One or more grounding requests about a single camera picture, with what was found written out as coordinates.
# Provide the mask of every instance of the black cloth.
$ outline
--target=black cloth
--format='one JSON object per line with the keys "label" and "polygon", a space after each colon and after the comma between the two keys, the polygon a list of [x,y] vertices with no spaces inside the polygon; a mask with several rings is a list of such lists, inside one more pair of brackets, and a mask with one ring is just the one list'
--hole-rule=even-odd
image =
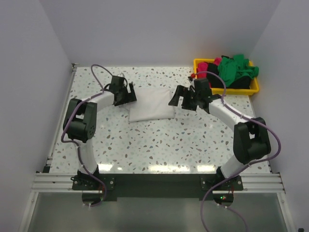
{"label": "black cloth", "polygon": [[[219,75],[218,66],[213,63],[208,63],[207,71]],[[223,88],[222,82],[212,74],[207,74],[207,79],[212,88]],[[234,81],[230,87],[235,89],[250,89],[251,78],[249,76],[243,76],[240,79]]]}
{"label": "black cloth", "polygon": [[230,57],[228,57],[228,56],[222,55],[221,58],[223,58],[223,57],[228,58],[228,59],[233,59],[233,58],[230,58]]}

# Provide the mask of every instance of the terrazzo table surface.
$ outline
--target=terrazzo table surface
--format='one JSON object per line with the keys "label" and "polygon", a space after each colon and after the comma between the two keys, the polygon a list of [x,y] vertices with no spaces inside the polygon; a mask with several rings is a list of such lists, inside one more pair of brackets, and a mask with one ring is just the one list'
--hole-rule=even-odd
{"label": "terrazzo table surface", "polygon": [[[124,75],[134,88],[188,86],[192,67],[108,67],[115,75]],[[103,85],[111,77],[94,68]],[[71,98],[86,98],[100,87],[89,67],[77,68]],[[248,96],[228,95],[225,100],[253,116]],[[233,132],[218,118],[201,109],[196,112],[175,107],[175,118],[128,122],[128,111],[109,106],[98,112],[93,138],[94,155],[101,173],[215,173],[233,154]],[[60,141],[52,153],[50,173],[75,173],[78,169],[76,148]],[[245,173],[270,173],[267,162],[253,165]]]}

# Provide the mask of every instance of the red cloth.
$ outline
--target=red cloth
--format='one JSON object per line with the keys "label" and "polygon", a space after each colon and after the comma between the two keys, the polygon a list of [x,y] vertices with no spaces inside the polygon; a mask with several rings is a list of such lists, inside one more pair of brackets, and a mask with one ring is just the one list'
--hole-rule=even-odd
{"label": "red cloth", "polygon": [[[201,71],[207,71],[208,63],[201,62],[197,64],[197,73]],[[206,78],[207,73],[200,73],[197,75],[197,78]]]}
{"label": "red cloth", "polygon": [[219,66],[220,62],[221,62],[222,58],[221,57],[217,57],[216,59],[214,59],[214,64]]}

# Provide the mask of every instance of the yellow bin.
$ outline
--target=yellow bin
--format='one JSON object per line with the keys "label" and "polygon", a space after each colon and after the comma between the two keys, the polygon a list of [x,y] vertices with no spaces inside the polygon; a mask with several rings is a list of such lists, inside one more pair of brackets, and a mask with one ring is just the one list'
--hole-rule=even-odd
{"label": "yellow bin", "polygon": [[[197,64],[201,62],[213,63],[214,59],[194,59],[194,73],[197,72]],[[249,61],[249,66],[253,66],[252,61]],[[223,88],[211,88],[212,94],[223,94]],[[253,95],[260,90],[259,84],[257,83],[256,77],[250,83],[250,89],[226,89],[226,94],[237,94],[237,95]]]}

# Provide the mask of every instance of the black mounting plate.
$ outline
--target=black mounting plate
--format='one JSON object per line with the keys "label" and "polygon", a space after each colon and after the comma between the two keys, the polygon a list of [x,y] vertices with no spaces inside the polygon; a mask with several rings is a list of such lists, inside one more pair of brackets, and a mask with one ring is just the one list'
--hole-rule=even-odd
{"label": "black mounting plate", "polygon": [[[215,174],[99,174],[106,188],[106,201],[118,197],[139,198],[198,198],[202,199],[215,179]],[[73,190],[98,190],[98,188],[73,183]],[[243,190],[240,176],[233,178],[216,190]],[[212,193],[206,200],[213,200]]]}

